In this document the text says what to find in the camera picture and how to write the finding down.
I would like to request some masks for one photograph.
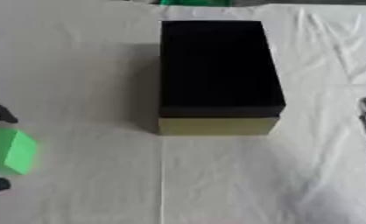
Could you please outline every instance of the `black box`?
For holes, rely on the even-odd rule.
[[[264,135],[285,107],[257,21],[165,21],[161,135]]]

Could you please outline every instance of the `green block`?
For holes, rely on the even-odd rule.
[[[18,129],[0,129],[0,171],[26,174],[36,142]]]

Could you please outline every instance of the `box base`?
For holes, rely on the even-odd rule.
[[[161,136],[262,136],[279,117],[264,118],[159,118]]]

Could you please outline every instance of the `green object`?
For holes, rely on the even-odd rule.
[[[230,0],[160,0],[161,5],[230,6]]]
[[[0,171],[26,174],[36,142],[18,129],[0,129]]]

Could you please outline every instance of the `table surface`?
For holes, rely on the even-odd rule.
[[[160,20],[264,23],[269,136],[156,136]],[[0,1],[0,103],[39,143],[0,224],[366,223],[366,6]]]

